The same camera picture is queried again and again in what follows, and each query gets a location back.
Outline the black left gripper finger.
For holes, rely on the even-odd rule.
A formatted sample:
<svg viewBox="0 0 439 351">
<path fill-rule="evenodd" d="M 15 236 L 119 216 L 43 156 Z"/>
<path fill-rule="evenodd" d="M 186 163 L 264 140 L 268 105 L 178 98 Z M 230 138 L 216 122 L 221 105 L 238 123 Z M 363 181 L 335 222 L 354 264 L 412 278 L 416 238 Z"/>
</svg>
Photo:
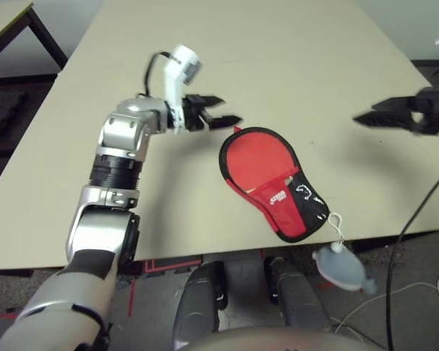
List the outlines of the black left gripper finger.
<svg viewBox="0 0 439 351">
<path fill-rule="evenodd" d="M 210 108 L 225 103 L 225 101 L 214 95 L 204 95 L 202 98 L 202 106 L 203 108 Z"/>
<path fill-rule="evenodd" d="M 210 121 L 207 121 L 209 125 L 209 129 L 222 129 L 233 127 L 239 123 L 241 123 L 243 119 L 236 115 L 225 115 L 218 118 L 213 118 Z"/>
</svg>

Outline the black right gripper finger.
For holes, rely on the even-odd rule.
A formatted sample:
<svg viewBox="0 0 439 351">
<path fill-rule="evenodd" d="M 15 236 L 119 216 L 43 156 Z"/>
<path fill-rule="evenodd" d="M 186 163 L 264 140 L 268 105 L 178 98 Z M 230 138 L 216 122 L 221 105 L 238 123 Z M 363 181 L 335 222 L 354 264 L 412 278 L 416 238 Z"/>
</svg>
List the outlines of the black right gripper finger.
<svg viewBox="0 0 439 351">
<path fill-rule="evenodd" d="M 394 113 L 386 111 L 370 111 L 353 120 L 369 128 L 395 128 L 412 131 L 416 125 L 411 113 Z"/>
<path fill-rule="evenodd" d="M 380 112 L 411 111 L 412 97 L 390 97 L 372 106 L 373 110 Z"/>
</svg>

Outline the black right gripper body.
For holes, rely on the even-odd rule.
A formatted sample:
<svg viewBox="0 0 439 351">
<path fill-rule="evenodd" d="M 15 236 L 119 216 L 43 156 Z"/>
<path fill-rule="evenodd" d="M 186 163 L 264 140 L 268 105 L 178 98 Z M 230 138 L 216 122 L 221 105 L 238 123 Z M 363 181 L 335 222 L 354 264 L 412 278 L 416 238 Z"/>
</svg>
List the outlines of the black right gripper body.
<svg viewBox="0 0 439 351">
<path fill-rule="evenodd" d="M 412 101 L 412 111 L 422 114 L 414 124 L 414 132 L 422 135 L 439 134 L 439 86 L 420 90 Z"/>
</svg>

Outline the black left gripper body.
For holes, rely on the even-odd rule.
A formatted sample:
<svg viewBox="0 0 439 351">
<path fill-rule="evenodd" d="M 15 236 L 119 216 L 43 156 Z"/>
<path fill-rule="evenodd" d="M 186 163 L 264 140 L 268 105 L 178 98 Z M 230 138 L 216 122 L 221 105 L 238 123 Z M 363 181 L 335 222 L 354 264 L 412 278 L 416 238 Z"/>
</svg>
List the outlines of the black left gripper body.
<svg viewBox="0 0 439 351">
<path fill-rule="evenodd" d="M 209 126 L 210 115 L 206 111 L 209 100 L 210 96 L 199 94 L 188 94 L 183 98 L 182 107 L 187 131 L 199 131 Z"/>
</svg>

